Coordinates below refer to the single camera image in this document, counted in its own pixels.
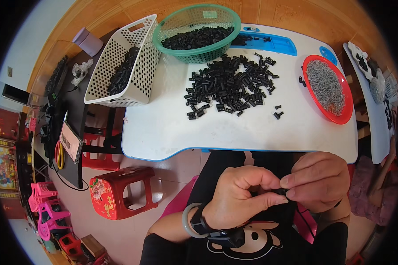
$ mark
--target red plastic plate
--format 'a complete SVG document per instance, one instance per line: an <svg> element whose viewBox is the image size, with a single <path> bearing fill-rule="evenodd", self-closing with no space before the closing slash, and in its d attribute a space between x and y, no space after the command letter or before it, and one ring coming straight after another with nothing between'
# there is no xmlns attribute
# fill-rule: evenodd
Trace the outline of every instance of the red plastic plate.
<svg viewBox="0 0 398 265"><path fill-rule="evenodd" d="M332 69L338 79L339 79L339 83L342 86L343 89L343 94L345 95L345 106L343 107L342 113L340 114L340 116L336 116L335 114L333 114L332 112L329 112L327 110L325 110L321 105L320 102L318 102L317 98L314 95L314 92L311 89L311 85L309 84L308 81L308 75L306 74L306 67L308 66L308 63L310 61L314 61L314 60L320 60L323 61L325 63L327 63L330 67L330 69ZM328 59L319 56L319 55L310 55L307 58L305 58L303 64L302 64L302 71L304 74L304 80L306 83L306 86L308 88L309 93L311 94L314 102L317 104L318 108L321 110L321 112L331 121L333 121L334 123L337 124L345 124L349 121L349 119L351 119L352 116L352 111L354 109L354 103L352 101L352 94L351 94L351 89L349 88L348 83L346 82L346 78L343 76L343 74L339 71L339 69Z"/></svg>

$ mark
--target hand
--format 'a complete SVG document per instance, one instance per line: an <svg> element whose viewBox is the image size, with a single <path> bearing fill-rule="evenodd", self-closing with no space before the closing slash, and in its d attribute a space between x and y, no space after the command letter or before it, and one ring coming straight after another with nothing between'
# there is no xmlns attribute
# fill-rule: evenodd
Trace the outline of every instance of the hand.
<svg viewBox="0 0 398 265"><path fill-rule="evenodd" d="M263 167L228 167L218 179L214 197L203 209L213 229L230 229L247 222L268 207L288 202L285 196L266 192L252 197L248 189L260 186L265 191L279 189L279 179Z"/></svg>
<svg viewBox="0 0 398 265"><path fill-rule="evenodd" d="M282 188L290 189L287 198L314 213L333 208L348 192L349 184L345 160L328 152L302 156L292 167L292 174L280 180Z"/></svg>

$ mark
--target cardboard box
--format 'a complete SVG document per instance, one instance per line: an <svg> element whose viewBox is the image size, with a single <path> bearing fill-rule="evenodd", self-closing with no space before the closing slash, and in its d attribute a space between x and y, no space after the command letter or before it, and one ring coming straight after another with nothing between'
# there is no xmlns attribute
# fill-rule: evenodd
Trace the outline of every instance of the cardboard box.
<svg viewBox="0 0 398 265"><path fill-rule="evenodd" d="M106 249L92 235L81 238L81 242L96 259L106 252Z"/></svg>

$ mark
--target smartphone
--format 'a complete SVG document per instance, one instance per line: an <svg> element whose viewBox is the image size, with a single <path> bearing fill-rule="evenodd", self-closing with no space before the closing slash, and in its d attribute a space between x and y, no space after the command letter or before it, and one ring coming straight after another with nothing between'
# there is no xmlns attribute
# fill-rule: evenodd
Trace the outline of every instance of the smartphone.
<svg viewBox="0 0 398 265"><path fill-rule="evenodd" d="M64 121L59 141L68 152L74 163L78 163L84 141L71 129L68 122Z"/></svg>

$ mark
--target framed painting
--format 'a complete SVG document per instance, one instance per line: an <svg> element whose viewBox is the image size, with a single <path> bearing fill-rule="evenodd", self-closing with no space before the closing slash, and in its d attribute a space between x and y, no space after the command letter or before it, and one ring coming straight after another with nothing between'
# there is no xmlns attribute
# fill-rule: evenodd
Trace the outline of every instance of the framed painting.
<svg viewBox="0 0 398 265"><path fill-rule="evenodd" d="M0 189L17 189L13 146L13 141L0 138Z"/></svg>

